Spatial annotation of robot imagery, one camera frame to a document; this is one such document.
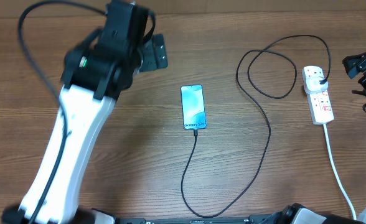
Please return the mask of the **blue Samsung Galaxy smartphone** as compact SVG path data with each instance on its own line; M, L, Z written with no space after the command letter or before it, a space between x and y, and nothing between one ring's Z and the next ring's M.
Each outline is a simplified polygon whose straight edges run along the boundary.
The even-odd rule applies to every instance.
M184 129L205 129L207 119L202 85L182 86L181 102Z

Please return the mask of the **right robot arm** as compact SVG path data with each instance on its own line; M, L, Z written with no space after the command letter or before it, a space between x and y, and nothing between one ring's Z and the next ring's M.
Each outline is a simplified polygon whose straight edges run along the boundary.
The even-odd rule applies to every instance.
M362 78L359 79L359 83L362 85L363 90L353 90L355 95L361 95L366 97L366 52L358 55L347 56L342 60L345 72L349 78L353 79L358 74L362 74ZM307 66L302 70L304 91L306 92L307 102L311 114L312 123L315 125L321 125L324 130L327 153L329 161L331 163L332 171L338 186L348 203L352 218L344 218L337 215L318 214L305 208L303 205L294 203L288 205L280 212L275 212L267 217L257 219L257 223L366 223L366 209L357 215L349 196L345 192L342 182L339 179L331 150L331 144L329 140L327 123L334 120L332 111L332 105L329 99L329 93L327 91L328 84L317 85L316 82L320 81L324 76L319 67ZM364 112L366 112L366 103L362 106Z

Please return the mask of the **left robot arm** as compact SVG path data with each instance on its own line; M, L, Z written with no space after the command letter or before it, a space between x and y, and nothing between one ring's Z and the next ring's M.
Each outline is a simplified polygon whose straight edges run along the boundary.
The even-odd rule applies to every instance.
M112 1L95 29L64 58L59 106L38 173L19 205L7 207L3 223L116 223L97 209L81 209L78 198L96 139L123 90L135 75L168 66L164 38L147 28L152 10Z

